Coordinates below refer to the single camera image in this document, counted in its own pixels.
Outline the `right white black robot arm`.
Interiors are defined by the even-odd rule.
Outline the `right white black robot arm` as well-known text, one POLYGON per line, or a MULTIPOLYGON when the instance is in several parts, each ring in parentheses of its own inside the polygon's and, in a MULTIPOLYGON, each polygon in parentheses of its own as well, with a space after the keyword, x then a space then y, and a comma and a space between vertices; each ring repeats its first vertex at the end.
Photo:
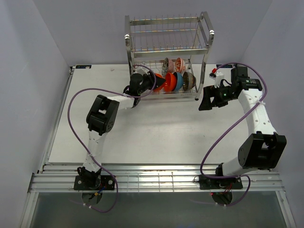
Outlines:
POLYGON ((271 124, 266 111, 264 99, 268 88, 263 77, 255 70, 257 79, 248 76, 251 68, 246 64, 235 63, 231 69, 231 82, 223 85, 224 74, 219 72, 218 66, 210 73, 214 85, 204 87, 200 111, 211 110, 214 107, 224 107, 229 101, 238 100, 244 115, 230 126, 210 147, 207 155, 217 144, 243 120, 247 122, 248 138, 240 146, 237 156, 217 167, 214 175, 201 175, 214 179, 217 187, 225 189, 232 183, 232 178, 240 178, 246 173, 256 170, 268 170, 277 166, 279 159, 287 145, 287 139, 271 124))

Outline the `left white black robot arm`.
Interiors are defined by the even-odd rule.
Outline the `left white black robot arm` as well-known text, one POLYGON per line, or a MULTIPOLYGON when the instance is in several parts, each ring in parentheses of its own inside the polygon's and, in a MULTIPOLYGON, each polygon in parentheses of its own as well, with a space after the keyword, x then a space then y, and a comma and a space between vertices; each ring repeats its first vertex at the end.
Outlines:
POLYGON ((121 95, 98 95, 95 98, 86 117, 89 132, 85 147, 87 156, 83 166, 77 168, 75 190, 114 190, 114 178, 111 175, 102 176, 101 164, 97 162, 106 134, 112 130, 118 111, 136 107, 144 92, 156 90, 165 82, 162 76, 152 71, 134 73, 121 95))

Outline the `orange plastic bowl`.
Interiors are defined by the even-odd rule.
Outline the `orange plastic bowl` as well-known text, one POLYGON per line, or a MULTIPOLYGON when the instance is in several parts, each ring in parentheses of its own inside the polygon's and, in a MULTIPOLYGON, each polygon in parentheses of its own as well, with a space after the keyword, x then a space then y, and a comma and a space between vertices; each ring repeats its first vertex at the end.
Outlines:
MULTIPOLYGON (((162 75, 155 73, 156 77, 160 78, 160 79, 164 79, 162 77, 162 75)), ((164 83, 162 83, 161 85, 158 85, 154 88, 153 92, 159 92, 162 90, 162 88, 164 87, 164 83)))
POLYGON ((176 84, 177 84, 177 79, 173 73, 168 72, 165 76, 165 85, 164 85, 164 91, 165 92, 172 92, 174 91, 176 84))

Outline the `blue ceramic bowl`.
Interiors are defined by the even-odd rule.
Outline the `blue ceramic bowl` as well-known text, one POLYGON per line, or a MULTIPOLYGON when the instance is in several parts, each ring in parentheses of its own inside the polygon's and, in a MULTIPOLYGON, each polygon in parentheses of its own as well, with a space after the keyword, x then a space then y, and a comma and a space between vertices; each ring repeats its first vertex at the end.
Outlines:
POLYGON ((181 73, 179 73, 179 72, 174 72, 173 75, 176 78, 176 86, 175 86, 175 89, 174 89, 174 92, 175 92, 175 91, 179 91, 182 88, 183 77, 182 77, 181 73))

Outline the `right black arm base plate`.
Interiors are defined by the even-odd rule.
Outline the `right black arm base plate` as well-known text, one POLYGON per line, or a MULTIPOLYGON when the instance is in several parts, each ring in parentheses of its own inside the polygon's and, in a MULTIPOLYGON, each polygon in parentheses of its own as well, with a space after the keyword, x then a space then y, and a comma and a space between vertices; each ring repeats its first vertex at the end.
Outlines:
POLYGON ((227 178, 227 179, 211 179, 203 175, 197 175, 193 180, 199 184, 200 190, 240 190, 243 189, 243 184, 240 178, 227 178))

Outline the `grey leaf patterned bowl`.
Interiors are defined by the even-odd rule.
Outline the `grey leaf patterned bowl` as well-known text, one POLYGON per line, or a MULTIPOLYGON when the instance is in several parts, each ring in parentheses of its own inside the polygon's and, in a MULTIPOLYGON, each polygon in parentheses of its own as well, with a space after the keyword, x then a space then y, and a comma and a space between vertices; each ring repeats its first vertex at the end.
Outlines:
POLYGON ((174 72, 174 62, 166 57, 162 64, 161 75, 162 77, 165 77, 167 73, 173 73, 173 72, 174 72))

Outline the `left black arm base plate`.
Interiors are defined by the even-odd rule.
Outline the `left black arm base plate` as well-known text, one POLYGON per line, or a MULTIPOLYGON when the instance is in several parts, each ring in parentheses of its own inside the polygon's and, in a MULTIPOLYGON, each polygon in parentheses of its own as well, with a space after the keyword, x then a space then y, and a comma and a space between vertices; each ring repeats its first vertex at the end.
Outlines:
POLYGON ((98 175, 97 177, 86 178, 76 176, 74 181, 74 190, 114 190, 114 179, 110 175, 98 175))

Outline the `brown bowl dark patterned rim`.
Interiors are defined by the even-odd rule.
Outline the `brown bowl dark patterned rim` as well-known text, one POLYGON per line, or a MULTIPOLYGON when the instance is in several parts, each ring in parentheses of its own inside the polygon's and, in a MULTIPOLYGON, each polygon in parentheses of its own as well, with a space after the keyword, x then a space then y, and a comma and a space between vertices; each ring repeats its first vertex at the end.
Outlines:
POLYGON ((196 85, 196 78, 191 72, 183 73, 183 90, 189 91, 196 85))

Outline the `orange floral white bowl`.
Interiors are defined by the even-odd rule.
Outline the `orange floral white bowl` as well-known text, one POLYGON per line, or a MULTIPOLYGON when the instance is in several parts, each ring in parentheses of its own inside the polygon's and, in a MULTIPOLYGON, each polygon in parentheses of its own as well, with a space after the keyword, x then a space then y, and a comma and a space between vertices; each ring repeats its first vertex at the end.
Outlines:
POLYGON ((186 70, 185 61, 182 58, 178 57, 174 63, 174 68, 176 72, 183 74, 186 70))

